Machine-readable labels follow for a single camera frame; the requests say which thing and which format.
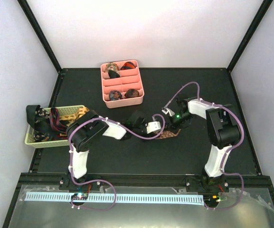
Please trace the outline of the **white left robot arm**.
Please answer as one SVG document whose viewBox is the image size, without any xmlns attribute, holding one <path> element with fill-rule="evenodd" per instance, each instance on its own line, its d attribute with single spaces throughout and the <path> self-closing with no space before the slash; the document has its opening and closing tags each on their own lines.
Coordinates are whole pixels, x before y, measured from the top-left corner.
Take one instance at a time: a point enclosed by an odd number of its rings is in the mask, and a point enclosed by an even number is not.
<svg viewBox="0 0 274 228">
<path fill-rule="evenodd" d="M 111 137 L 116 140 L 127 140 L 131 138 L 131 133 L 123 129 L 119 124 L 110 121 L 102 120 L 94 121 L 80 128 L 76 133 L 73 131 L 84 122 L 90 119 L 99 118 L 94 110 L 89 110 L 86 107 L 79 108 L 78 111 L 70 116 L 64 116 L 62 120 L 68 120 L 69 125 L 66 129 L 66 134 L 73 146 L 69 152 L 72 153 L 72 164 L 68 169 L 71 174 L 70 184 L 77 190 L 83 189 L 86 186 L 87 178 L 84 176 L 87 173 L 87 157 L 92 144 L 102 136 Z M 134 132 L 141 137 L 153 137 L 161 130 L 161 123 L 157 120 L 152 122 L 146 121 L 142 112 L 134 112 L 128 119 L 120 122 L 121 125 Z"/>
</svg>

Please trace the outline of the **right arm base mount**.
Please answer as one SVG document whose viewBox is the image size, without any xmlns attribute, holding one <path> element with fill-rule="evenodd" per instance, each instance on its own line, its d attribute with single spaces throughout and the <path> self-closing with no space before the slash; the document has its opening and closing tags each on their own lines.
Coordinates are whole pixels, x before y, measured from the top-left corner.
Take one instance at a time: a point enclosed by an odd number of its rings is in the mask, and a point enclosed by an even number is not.
<svg viewBox="0 0 274 228">
<path fill-rule="evenodd" d="M 209 177 L 206 174 L 190 175 L 186 178 L 188 192 L 196 192 L 203 196 L 204 204 L 216 209 L 219 203 L 227 200 L 229 188 L 225 176 Z"/>
</svg>

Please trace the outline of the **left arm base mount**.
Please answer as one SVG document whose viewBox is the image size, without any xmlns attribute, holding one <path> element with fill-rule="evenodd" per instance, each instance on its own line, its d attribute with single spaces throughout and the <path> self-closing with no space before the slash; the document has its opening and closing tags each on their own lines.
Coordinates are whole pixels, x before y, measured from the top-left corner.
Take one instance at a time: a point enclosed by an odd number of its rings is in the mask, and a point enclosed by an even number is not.
<svg viewBox="0 0 274 228">
<path fill-rule="evenodd" d="M 91 193 L 98 193 L 100 191 L 101 186 L 103 186 L 103 182 L 101 180 L 78 185 L 72 181 L 70 176 L 66 176 L 60 180 L 58 189 L 71 194 L 69 197 L 70 203 L 76 206 L 82 206 L 87 200 L 90 199 Z"/>
</svg>

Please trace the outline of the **brown floral necktie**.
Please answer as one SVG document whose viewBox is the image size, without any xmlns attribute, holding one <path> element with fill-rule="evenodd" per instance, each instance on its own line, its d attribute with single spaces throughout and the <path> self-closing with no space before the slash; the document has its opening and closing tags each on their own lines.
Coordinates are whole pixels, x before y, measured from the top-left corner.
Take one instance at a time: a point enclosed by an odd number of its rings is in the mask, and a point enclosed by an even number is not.
<svg viewBox="0 0 274 228">
<path fill-rule="evenodd" d="M 163 131 L 156 139 L 166 139 L 166 138 L 176 137 L 179 135 L 180 131 L 181 129 Z"/>
</svg>

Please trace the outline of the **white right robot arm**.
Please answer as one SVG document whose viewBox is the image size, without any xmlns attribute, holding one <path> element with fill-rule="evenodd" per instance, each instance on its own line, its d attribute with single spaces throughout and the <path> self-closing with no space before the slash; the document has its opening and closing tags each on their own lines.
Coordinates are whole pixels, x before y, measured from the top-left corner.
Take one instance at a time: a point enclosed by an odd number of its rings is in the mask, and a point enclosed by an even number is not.
<svg viewBox="0 0 274 228">
<path fill-rule="evenodd" d="M 173 127 L 178 127 L 184 121 L 199 116 L 206 120 L 208 138 L 211 150 L 204 167 L 207 176 L 200 181 L 205 191 L 212 191 L 218 186 L 219 177 L 224 174 L 224 167 L 230 152 L 239 146 L 244 139 L 244 130 L 234 113 L 232 104 L 215 104 L 203 99 L 176 99 L 180 112 L 175 113 L 167 106 L 162 112 L 170 117 Z"/>
</svg>

